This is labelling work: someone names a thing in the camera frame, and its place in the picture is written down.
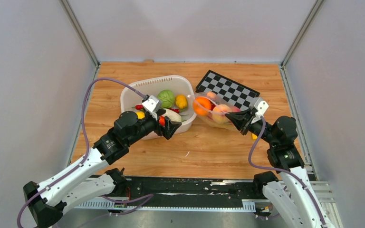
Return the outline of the orange fruit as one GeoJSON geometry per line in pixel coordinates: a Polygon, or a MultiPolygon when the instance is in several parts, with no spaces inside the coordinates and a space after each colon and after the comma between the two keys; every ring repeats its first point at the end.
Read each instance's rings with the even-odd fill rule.
{"type": "Polygon", "coordinates": [[[212,103],[206,97],[197,97],[193,102],[193,109],[199,116],[207,116],[212,110],[212,103]]]}

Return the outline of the clear zip top bag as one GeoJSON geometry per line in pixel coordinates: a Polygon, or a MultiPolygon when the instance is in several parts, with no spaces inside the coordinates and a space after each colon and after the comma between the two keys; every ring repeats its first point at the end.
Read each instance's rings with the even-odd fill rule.
{"type": "Polygon", "coordinates": [[[192,105],[196,115],[209,126],[231,131],[237,130],[234,124],[226,117],[228,113],[242,111],[238,107],[216,95],[214,92],[194,93],[187,95],[188,104],[192,105]]]}

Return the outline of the white plastic basket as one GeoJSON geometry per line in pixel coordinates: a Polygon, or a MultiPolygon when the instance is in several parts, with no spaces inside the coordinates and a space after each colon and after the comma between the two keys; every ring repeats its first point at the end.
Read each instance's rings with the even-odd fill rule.
{"type": "MultiPolygon", "coordinates": [[[[177,129],[175,134],[183,133],[190,129],[197,114],[193,110],[192,103],[194,100],[194,91],[191,83],[182,76],[170,75],[155,77],[151,79],[141,80],[130,84],[131,87],[137,89],[145,95],[157,96],[162,90],[171,90],[174,95],[184,95],[188,101],[188,107],[180,109],[182,116],[182,125],[177,129]]],[[[140,105],[142,98],[128,88],[124,88],[120,95],[121,112],[134,111],[135,105],[140,105]]]]}

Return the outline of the yellow peach fruit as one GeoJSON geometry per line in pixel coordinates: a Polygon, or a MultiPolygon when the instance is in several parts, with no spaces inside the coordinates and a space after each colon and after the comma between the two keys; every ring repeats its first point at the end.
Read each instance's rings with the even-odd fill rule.
{"type": "Polygon", "coordinates": [[[229,122],[229,119],[225,116],[226,113],[230,113],[231,109],[228,105],[219,104],[212,110],[212,119],[217,124],[225,124],[229,122]]]}

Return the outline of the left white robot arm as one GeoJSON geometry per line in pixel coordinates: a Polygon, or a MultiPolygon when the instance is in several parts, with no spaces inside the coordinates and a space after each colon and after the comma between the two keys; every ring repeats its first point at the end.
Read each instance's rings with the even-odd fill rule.
{"type": "Polygon", "coordinates": [[[109,193],[122,196],[127,184],[119,170],[107,171],[92,184],[83,181],[125,156],[132,144],[150,133],[169,140],[181,125],[182,122],[169,117],[152,117],[149,112],[144,118],[139,118],[133,111],[121,113],[114,126],[92,147],[88,146],[85,155],[76,162],[45,181],[30,181],[24,185],[25,206],[37,227],[53,226],[71,208],[96,196],[109,193]]]}

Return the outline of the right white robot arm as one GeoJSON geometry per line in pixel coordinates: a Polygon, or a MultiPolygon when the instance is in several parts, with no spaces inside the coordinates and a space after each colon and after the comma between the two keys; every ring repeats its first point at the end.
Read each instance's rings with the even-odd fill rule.
{"type": "Polygon", "coordinates": [[[274,124],[269,124],[255,109],[227,113],[225,116],[242,135],[257,135],[250,149],[248,162],[264,172],[254,175],[253,194],[261,199],[267,198],[292,228],[335,227],[318,201],[303,159],[294,145],[298,136],[296,120],[281,116],[274,124]],[[252,161],[260,140],[269,144],[269,167],[256,165],[252,161]]]}

